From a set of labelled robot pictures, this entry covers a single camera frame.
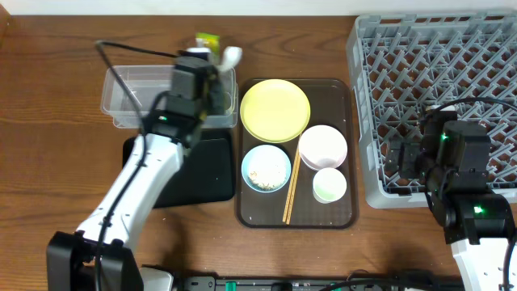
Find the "white tissue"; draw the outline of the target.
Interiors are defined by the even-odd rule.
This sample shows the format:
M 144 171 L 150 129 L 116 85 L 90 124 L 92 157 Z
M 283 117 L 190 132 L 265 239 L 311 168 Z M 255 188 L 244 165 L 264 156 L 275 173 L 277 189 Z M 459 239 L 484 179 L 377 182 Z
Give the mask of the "white tissue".
M 220 64 L 217 69 L 223 73 L 233 69 L 242 59 L 242 48 L 236 46 L 228 46 L 223 52 Z

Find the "green snack wrapper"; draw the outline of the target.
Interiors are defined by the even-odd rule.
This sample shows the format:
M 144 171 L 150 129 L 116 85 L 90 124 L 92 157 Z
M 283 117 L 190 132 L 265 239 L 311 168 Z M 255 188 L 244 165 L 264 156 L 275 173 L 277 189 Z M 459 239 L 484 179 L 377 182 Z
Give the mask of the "green snack wrapper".
M 195 34 L 196 45 L 210 50 L 212 62 L 218 64 L 221 60 L 221 43 L 218 35 L 205 32 Z

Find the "white cup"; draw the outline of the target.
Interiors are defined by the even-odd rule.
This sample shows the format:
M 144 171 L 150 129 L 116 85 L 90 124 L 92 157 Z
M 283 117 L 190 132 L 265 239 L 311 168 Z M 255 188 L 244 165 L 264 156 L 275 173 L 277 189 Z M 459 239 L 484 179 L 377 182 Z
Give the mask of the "white cup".
M 324 168 L 313 177 L 313 196 L 319 203 L 335 202 L 344 197 L 346 191 L 347 180 L 337 169 Z

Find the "yellow plate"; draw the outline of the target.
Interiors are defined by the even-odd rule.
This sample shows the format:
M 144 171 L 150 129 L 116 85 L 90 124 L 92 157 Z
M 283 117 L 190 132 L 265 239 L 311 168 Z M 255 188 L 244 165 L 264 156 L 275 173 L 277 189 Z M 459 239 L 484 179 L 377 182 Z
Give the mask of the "yellow plate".
M 283 79 L 251 86 L 240 108 L 246 131 L 260 141 L 283 143 L 299 136 L 309 123 L 311 107 L 302 89 Z

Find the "wooden chopstick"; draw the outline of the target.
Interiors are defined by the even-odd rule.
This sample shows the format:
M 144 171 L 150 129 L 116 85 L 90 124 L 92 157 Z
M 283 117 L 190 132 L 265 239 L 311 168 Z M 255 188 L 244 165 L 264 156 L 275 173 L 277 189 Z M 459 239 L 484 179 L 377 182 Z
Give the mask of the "wooden chopstick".
M 292 216 L 292 209 L 294 204 L 294 199 L 296 195 L 296 185 L 298 180 L 298 175 L 300 171 L 301 166 L 301 154 L 299 149 L 296 149 L 296 157 L 293 162 L 293 168 L 292 168 L 292 175 L 290 179 L 290 184 L 288 188 L 288 196 L 287 196 L 287 202 L 285 205 L 284 210 L 284 218 L 283 221 L 289 225 L 291 222 L 291 216 Z
M 299 154 L 299 146 L 296 147 L 296 153 L 294 156 L 294 161 L 292 164 L 292 173 L 289 180 L 289 186 L 288 186 L 288 194 L 286 197 L 286 203 L 284 207 L 284 215 L 282 222 L 285 224 L 290 223 L 290 217 L 291 217 L 291 211 L 292 211 L 292 201 L 295 196 L 295 190 L 296 190 L 296 179 L 299 171 L 300 166 L 300 154 Z

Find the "blue bowl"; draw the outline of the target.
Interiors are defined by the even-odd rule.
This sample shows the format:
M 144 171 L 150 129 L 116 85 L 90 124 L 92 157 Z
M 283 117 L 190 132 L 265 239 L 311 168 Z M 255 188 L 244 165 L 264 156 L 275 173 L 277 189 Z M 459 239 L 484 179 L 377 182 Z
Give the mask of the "blue bowl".
M 281 160 L 285 164 L 285 166 L 287 168 L 287 176 L 284 181 L 284 184 L 282 186 L 280 186 L 279 188 L 277 188 L 276 190 L 271 191 L 271 192 L 280 190 L 289 181 L 291 173 L 292 173 L 292 166 L 291 166 L 291 162 L 290 162 L 290 159 L 287 156 L 287 154 L 283 150 L 281 150 L 279 147 L 274 146 L 274 145 L 258 145 L 258 146 L 255 146 L 253 149 L 251 149 L 245 155 L 245 157 L 242 160 L 242 166 L 241 166 L 242 178 L 244 179 L 245 183 L 250 188 L 255 190 L 256 192 L 269 193 L 269 192 L 261 191 L 258 188 L 254 187 L 248 179 L 248 175 L 247 175 L 248 166 L 249 166 L 250 161 L 254 158 L 261 158 L 261 159 L 265 159 L 265 158 L 273 159 L 274 158 L 276 160 Z

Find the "rice food waste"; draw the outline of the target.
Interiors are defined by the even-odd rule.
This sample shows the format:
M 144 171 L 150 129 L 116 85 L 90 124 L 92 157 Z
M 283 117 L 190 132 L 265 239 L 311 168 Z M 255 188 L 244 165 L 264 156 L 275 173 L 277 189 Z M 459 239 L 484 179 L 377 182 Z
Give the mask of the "rice food waste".
M 271 192 L 284 184 L 287 168 L 281 160 L 254 158 L 249 163 L 247 175 L 254 187 Z

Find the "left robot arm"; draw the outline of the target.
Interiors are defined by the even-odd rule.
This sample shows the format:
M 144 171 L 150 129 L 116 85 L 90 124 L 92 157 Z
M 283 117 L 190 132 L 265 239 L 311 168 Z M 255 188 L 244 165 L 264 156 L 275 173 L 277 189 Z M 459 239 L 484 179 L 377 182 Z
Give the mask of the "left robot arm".
M 46 251 L 51 290 L 171 290 L 174 277 L 137 266 L 134 251 L 163 188 L 196 146 L 210 115 L 225 113 L 221 76 L 236 61 L 215 64 L 187 53 L 172 68 L 171 87 L 136 113 L 141 132 L 122 171 L 98 207 L 72 234 L 56 232 Z

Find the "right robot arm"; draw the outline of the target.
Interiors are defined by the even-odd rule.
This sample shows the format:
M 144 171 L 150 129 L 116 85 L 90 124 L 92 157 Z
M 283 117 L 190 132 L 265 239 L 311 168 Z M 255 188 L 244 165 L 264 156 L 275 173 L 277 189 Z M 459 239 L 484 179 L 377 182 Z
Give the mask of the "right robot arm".
M 421 141 L 393 137 L 385 170 L 418 179 L 443 228 L 467 290 L 516 288 L 516 224 L 508 200 L 489 188 L 485 128 L 450 110 L 429 110 Z

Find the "grey dishwasher rack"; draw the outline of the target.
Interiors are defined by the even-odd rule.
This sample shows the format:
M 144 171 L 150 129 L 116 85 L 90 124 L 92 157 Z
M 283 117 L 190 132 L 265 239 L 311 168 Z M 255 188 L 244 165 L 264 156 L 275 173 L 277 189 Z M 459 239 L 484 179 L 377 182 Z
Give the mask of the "grey dishwasher rack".
M 426 205 L 416 179 L 384 170 L 391 137 L 421 137 L 422 111 L 453 102 L 492 142 L 489 186 L 516 201 L 516 13 L 365 15 L 347 41 L 365 196 L 377 209 Z

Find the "black tray bin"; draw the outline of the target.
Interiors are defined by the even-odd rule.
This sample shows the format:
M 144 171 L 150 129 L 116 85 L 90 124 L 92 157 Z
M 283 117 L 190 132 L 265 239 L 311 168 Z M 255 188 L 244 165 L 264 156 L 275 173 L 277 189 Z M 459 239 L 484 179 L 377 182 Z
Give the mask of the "black tray bin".
M 234 195 L 233 150 L 229 132 L 202 132 L 201 140 L 185 150 L 168 137 L 141 135 L 124 143 L 124 170 L 118 182 L 131 179 L 116 209 L 131 214 L 153 208 L 229 200 Z

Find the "brown serving tray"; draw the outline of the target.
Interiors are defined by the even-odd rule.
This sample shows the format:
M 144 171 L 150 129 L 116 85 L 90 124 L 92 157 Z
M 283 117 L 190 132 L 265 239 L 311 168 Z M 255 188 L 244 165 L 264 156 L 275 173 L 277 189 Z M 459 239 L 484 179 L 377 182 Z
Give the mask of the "brown serving tray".
M 238 166 L 237 218 L 244 226 L 257 229 L 344 230 L 352 226 L 359 216 L 350 90 L 345 83 L 332 78 L 298 78 L 292 82 L 302 89 L 309 99 L 309 126 L 329 125 L 345 137 L 348 153 L 338 170 L 346 178 L 347 190 L 344 196 L 335 202 L 318 202 L 313 196 L 313 177 L 316 172 L 302 163 L 296 181 L 292 215 L 287 224 L 282 218 L 288 186 L 270 193 L 257 192 L 246 184 L 242 167 Z

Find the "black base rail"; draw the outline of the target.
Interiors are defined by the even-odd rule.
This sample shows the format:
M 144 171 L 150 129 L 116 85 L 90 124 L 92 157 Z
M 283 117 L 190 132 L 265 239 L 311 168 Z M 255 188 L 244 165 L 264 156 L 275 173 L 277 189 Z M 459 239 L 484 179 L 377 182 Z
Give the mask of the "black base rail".
M 394 278 L 349 276 L 344 279 L 217 278 L 190 276 L 174 281 L 174 291 L 360 291 L 360 290 L 462 290 L 459 280 L 442 280 L 427 274 Z

